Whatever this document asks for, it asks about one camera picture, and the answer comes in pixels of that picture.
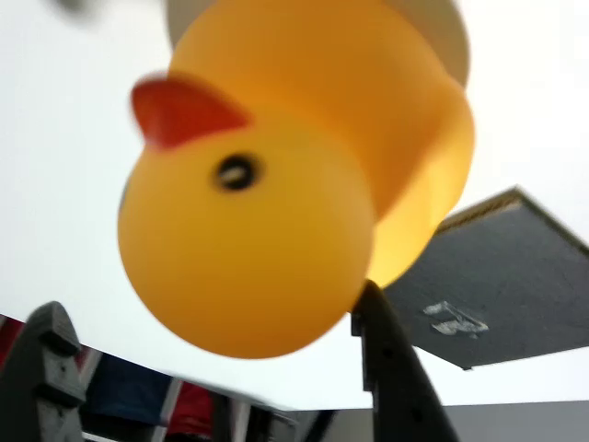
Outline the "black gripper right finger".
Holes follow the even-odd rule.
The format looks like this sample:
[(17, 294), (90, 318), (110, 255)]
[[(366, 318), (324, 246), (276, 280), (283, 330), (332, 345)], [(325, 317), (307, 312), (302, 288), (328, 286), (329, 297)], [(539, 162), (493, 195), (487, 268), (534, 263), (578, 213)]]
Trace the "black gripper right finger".
[(433, 385), (381, 288), (371, 280), (352, 310), (375, 442), (457, 442)]

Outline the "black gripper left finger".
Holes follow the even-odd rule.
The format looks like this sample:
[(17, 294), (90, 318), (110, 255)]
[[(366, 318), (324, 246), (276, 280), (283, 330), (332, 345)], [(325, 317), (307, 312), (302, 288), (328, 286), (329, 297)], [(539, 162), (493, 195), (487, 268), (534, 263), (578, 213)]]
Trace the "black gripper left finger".
[(76, 442), (84, 439), (79, 407), (86, 400), (75, 357), (75, 328), (57, 301), (36, 308), (1, 369), (1, 439)]

